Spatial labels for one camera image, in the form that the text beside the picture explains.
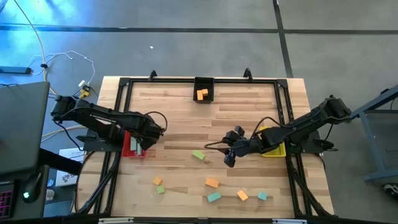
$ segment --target green block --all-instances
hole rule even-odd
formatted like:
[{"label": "green block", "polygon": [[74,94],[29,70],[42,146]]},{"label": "green block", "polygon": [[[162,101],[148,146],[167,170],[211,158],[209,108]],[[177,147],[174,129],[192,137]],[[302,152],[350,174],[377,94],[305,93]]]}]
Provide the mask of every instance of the green block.
[{"label": "green block", "polygon": [[267,200],[267,193],[260,192],[258,198],[260,200]]},{"label": "green block", "polygon": [[215,200],[220,199],[220,198],[221,198],[221,195],[220,195],[220,193],[218,193],[218,192],[213,193],[213,194],[211,194],[211,195],[207,195],[207,200],[208,200],[209,202],[214,202]]},{"label": "green block", "polygon": [[158,194],[164,193],[164,187],[163,186],[157,186],[156,190],[157,190]]},{"label": "green block", "polygon": [[196,156],[197,158],[199,158],[201,160],[203,160],[205,158],[205,155],[199,150],[194,150],[192,152],[192,155]]}]

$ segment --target orange block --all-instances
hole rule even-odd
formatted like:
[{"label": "orange block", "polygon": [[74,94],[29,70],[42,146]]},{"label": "orange block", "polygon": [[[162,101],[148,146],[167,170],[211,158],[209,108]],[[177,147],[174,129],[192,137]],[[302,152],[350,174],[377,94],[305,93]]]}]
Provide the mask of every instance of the orange block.
[{"label": "orange block", "polygon": [[201,90],[197,90],[197,98],[198,100],[203,100],[203,93]]},{"label": "orange block", "polygon": [[162,178],[160,177],[155,177],[154,179],[154,184],[159,185],[162,182]]},{"label": "orange block", "polygon": [[205,184],[209,185],[210,187],[217,188],[219,183],[218,183],[217,180],[213,180],[213,179],[207,178]]},{"label": "orange block", "polygon": [[243,190],[240,190],[237,192],[237,195],[241,198],[241,200],[246,200],[249,197],[243,192]]},{"label": "orange block", "polygon": [[209,91],[207,89],[201,90],[201,92],[203,93],[203,96],[209,95]]}]

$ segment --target black monitor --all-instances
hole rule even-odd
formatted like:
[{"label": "black monitor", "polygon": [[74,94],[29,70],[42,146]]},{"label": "black monitor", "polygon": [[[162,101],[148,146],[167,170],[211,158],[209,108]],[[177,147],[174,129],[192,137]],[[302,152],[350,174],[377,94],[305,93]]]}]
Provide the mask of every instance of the black monitor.
[{"label": "black monitor", "polygon": [[0,87],[0,176],[36,168],[50,83]]}]

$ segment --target gray metal frame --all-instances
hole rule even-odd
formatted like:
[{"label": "gray metal frame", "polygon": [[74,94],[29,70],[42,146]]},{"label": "gray metal frame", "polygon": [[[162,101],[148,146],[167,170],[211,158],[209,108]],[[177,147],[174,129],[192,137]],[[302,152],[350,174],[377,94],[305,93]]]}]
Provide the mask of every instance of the gray metal frame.
[{"label": "gray metal frame", "polygon": [[377,148],[375,136],[373,135],[373,133],[371,131],[371,127],[369,125],[369,121],[367,118],[368,110],[375,110],[375,109],[379,108],[380,106],[385,105],[386,103],[390,102],[397,96],[398,96],[398,85],[393,88],[383,91],[378,97],[371,100],[369,103],[366,103],[362,107],[358,108],[357,110],[352,112],[350,115],[351,120],[355,119],[355,118],[361,118],[363,128],[365,129],[366,136],[368,137],[368,140],[370,142],[371,153],[373,155],[373,158],[374,158],[376,166],[377,166],[376,172],[373,172],[371,174],[364,176],[365,182],[370,181],[370,180],[398,176],[398,169],[387,169],[386,168],[384,161],[385,161],[385,158],[387,155],[386,155],[386,153],[383,153],[383,151],[380,151]]}]

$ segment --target yellow container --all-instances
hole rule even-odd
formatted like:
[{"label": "yellow container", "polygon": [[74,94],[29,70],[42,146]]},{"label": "yellow container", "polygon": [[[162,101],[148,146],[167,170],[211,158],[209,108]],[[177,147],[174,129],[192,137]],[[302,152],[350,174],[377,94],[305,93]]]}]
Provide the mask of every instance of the yellow container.
[{"label": "yellow container", "polygon": [[[260,127],[260,130],[267,129],[269,127]],[[286,148],[285,143],[282,142],[277,149],[272,150],[271,152],[267,152],[262,154],[264,157],[286,157]]]}]

